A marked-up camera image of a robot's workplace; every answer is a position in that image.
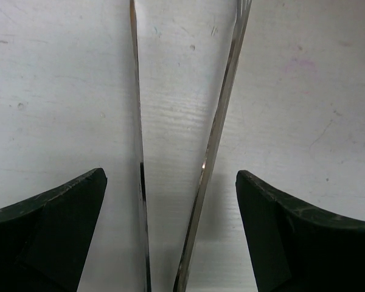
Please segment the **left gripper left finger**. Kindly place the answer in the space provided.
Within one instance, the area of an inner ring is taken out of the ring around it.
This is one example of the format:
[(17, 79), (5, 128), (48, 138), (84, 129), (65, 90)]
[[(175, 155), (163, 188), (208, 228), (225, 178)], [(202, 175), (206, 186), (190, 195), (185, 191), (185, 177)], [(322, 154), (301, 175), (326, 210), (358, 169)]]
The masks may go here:
[(92, 169), (0, 209), (0, 291), (77, 291), (107, 177)]

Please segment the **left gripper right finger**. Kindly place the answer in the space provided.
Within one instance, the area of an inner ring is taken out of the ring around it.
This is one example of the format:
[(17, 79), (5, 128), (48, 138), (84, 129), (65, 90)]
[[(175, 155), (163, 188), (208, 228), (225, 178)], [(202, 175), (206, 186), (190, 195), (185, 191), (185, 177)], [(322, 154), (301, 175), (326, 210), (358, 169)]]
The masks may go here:
[(365, 291), (365, 221), (321, 209), (246, 170), (235, 186), (259, 291)]

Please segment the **metal tongs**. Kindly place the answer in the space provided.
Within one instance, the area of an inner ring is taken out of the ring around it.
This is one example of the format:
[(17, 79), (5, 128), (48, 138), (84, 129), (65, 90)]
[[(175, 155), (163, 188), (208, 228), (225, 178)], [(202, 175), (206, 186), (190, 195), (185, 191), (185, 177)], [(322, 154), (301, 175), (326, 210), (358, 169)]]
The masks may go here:
[[(238, 68), (240, 52), (242, 50), (248, 18), (251, 10), (251, 1), (237, 1), (236, 19), (232, 33), (232, 41), (228, 55), (217, 109), (210, 129), (210, 134), (204, 154), (198, 187), (192, 204), (189, 224), (187, 227), (181, 258), (179, 261), (173, 291), (186, 291), (189, 279), (190, 263), (195, 247), (195, 239), (200, 222), (201, 211), (209, 181), (214, 170), (221, 135), (226, 119), (226, 113), (231, 99), (232, 88)], [(139, 46), (137, 35), (136, 3), (130, 1), (130, 28), (134, 60), (134, 152), (136, 157), (137, 201), (139, 208), (139, 243), (141, 245), (144, 285), (142, 291), (151, 291), (150, 245), (148, 235), (147, 196), (145, 187), (144, 144), (142, 135), (141, 94), (139, 78)]]

